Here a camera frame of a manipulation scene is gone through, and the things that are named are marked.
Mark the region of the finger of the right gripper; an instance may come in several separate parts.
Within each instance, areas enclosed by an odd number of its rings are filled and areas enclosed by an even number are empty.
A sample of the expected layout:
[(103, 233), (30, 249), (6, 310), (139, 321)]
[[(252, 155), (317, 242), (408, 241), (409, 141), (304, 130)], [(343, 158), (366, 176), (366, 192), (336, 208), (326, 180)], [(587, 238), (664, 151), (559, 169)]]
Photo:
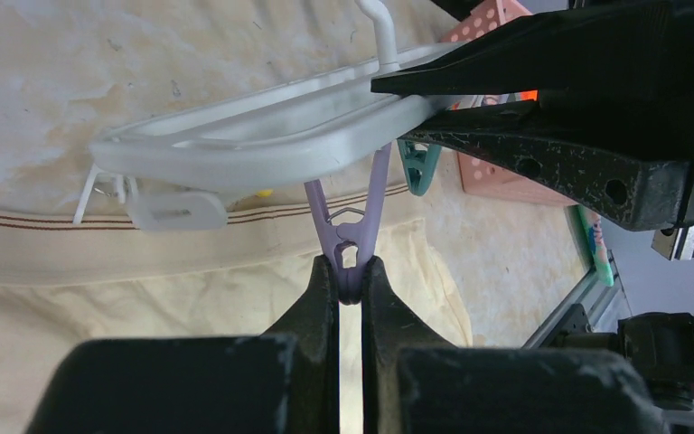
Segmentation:
[(689, 163), (647, 159), (609, 126), (548, 115), (535, 101), (443, 111), (403, 134), (535, 181), (628, 231), (666, 229), (680, 220)]
[(657, 99), (694, 91), (694, 1), (620, 1), (519, 17), (441, 57), (372, 79), (375, 93), (568, 90)]

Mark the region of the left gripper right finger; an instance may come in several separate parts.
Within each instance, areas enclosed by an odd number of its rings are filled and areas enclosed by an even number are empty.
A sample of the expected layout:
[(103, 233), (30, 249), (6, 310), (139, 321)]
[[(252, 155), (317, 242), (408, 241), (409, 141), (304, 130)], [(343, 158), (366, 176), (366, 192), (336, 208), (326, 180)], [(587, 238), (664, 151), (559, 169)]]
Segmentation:
[(619, 354), (474, 348), (447, 341), (392, 289), (380, 258), (362, 278), (367, 433), (662, 433), (642, 377)]

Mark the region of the white clip hanger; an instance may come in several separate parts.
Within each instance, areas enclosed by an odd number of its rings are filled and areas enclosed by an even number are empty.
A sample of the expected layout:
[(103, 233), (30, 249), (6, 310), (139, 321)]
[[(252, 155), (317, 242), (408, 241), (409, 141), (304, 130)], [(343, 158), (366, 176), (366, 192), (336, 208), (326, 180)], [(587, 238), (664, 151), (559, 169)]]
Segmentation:
[(375, 93), (372, 79), (451, 52), (439, 42), (399, 50), (380, 1), (361, 1), (373, 23), (375, 58), (220, 103), (142, 120), (93, 138), (93, 164), (73, 220), (95, 183), (120, 203), (140, 194), (198, 191), (223, 206), (266, 189), (320, 180), (372, 156), (450, 107), (450, 97)]

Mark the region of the cream boxer underwear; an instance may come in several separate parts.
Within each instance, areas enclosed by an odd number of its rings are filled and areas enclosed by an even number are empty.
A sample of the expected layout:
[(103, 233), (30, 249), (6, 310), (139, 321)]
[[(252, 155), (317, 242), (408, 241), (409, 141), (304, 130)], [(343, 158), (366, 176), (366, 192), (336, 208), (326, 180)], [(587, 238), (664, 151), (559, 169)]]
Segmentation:
[(304, 204), (183, 232), (0, 212), (0, 433), (24, 431), (82, 342), (262, 333), (303, 295), (320, 252)]

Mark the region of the purple clothespin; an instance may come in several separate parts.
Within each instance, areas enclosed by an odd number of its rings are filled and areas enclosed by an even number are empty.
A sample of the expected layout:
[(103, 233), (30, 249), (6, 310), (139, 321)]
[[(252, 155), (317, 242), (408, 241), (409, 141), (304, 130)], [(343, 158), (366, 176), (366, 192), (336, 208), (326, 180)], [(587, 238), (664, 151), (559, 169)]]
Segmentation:
[(370, 182), (362, 210), (342, 207), (329, 212), (318, 180), (305, 183), (305, 194), (323, 254), (336, 273), (339, 301), (355, 305), (361, 301), (362, 279), (374, 256), (386, 193), (391, 145), (378, 150), (372, 159)]

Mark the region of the white clothespin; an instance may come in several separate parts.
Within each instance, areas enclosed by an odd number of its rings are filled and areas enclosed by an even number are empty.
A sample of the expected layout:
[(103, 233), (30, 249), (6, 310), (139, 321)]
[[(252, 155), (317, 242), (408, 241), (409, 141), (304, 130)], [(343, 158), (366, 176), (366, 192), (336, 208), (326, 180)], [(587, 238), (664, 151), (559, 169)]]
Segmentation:
[(140, 194), (127, 202), (126, 211), (141, 231), (212, 231), (229, 219), (215, 194), (198, 191)]

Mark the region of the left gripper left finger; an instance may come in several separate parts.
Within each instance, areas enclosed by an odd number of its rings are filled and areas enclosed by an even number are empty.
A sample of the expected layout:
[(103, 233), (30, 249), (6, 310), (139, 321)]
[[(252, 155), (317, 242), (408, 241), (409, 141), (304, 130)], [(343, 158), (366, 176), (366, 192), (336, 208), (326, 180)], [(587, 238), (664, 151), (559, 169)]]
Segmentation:
[(259, 335), (98, 339), (59, 364), (31, 433), (336, 433), (339, 309), (325, 256)]

